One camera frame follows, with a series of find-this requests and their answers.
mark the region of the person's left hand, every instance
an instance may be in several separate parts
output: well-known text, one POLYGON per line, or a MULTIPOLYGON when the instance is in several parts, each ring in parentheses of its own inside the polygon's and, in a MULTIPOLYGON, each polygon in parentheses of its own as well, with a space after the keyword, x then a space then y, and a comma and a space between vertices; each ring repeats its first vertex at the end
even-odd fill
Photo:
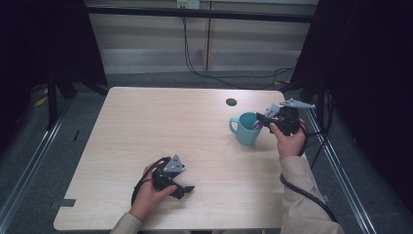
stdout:
MULTIPOLYGON (((151 165, 146 167, 143 173, 145 174, 150 167, 151 165)), ((158 207, 165 197, 168 197, 168 195, 177 188, 176 185, 171 185, 162 191, 156 190, 152 184, 152 173, 153 171, 149 172, 146 176, 146 181, 140 186, 131 206, 131 210, 129 211, 131 215, 135 216, 140 221, 143 221, 156 207, 158 207)))

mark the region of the hand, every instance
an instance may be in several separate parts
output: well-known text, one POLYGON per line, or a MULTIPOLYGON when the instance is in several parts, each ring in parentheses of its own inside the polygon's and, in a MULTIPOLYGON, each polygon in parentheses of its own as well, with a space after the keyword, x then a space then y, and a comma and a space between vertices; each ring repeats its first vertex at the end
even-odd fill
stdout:
MULTIPOLYGON (((149 168, 150 166, 146 167, 143 173, 145 174, 149 168)), ((177 188, 176 185, 171 185, 162 191, 156 190, 152 184, 152 173, 153 171, 146 176, 146 181, 140 186, 131 206, 130 214, 140 221, 143 221, 165 197, 168 197, 177 188)))
MULTIPOLYGON (((300 123, 301 127, 304 128, 304 122, 300 120, 300 123)), ((270 128, 278 140, 280 160, 289 156, 298 156, 300 154, 306 139, 301 128, 299 128, 298 132, 292 136, 285 136, 274 123, 270 124, 270 128)))

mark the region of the white wall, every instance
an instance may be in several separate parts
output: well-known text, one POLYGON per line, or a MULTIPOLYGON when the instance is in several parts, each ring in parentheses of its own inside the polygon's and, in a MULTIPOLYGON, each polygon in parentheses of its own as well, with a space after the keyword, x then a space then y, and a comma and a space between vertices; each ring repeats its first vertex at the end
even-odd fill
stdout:
MULTIPOLYGON (((245 1, 202 1, 201 9, 311 16, 317 5, 313 0, 259 0, 253 4, 245 1)), ((172 0, 86 0, 86 3, 176 8, 176 1, 172 0)), ((188 70, 181 18, 95 14, 90 17, 106 73, 188 70)), ((299 56, 309 28, 307 23, 292 22, 186 21, 190 57, 197 70, 272 70, 291 66, 299 56)))

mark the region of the beige sleeve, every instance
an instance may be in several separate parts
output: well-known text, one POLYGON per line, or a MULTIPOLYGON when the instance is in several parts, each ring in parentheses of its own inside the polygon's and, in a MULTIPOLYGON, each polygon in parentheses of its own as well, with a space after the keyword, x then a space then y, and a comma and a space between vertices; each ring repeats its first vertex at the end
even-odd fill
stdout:
POLYGON ((135 216, 129 213, 125 213, 121 219, 119 219, 118 223, 116 223, 115 227, 110 232, 111 234, 136 234, 140 227, 142 226, 142 222, 137 219, 135 216))
MULTIPOLYGON (((323 201, 306 158, 286 157, 281 160, 286 181, 312 193, 323 201)), ((282 199, 282 233, 344 233, 340 224, 312 200, 289 188, 284 188, 282 199)))

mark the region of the black hole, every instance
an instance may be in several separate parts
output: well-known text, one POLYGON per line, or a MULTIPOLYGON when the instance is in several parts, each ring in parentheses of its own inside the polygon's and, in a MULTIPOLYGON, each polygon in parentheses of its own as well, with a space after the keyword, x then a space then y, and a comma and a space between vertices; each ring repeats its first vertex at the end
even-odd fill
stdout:
POLYGON ((237 101, 233 98, 228 98, 227 99, 227 105, 230 105, 230 106, 237 105, 237 101))

